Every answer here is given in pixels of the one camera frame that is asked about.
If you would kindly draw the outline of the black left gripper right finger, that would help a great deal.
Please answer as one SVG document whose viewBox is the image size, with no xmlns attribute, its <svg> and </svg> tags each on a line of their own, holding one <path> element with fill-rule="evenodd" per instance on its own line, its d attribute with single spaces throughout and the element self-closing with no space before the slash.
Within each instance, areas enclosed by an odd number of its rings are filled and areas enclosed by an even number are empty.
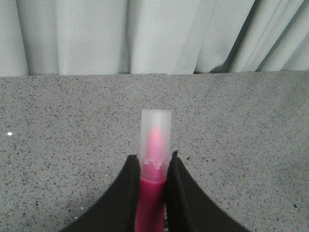
<svg viewBox="0 0 309 232">
<path fill-rule="evenodd" d="M 189 174 L 179 151 L 172 153 L 166 182 L 166 212 L 170 232 L 247 232 L 217 206 Z"/>
</svg>

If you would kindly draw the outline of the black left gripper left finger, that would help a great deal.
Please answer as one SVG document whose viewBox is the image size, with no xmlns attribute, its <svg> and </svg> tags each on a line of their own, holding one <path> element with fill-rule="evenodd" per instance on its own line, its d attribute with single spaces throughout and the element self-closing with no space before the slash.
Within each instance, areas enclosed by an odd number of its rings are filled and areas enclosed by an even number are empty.
<svg viewBox="0 0 309 232">
<path fill-rule="evenodd" d="M 140 163 L 129 155 L 101 198 L 63 232 L 134 232 L 140 188 Z"/>
</svg>

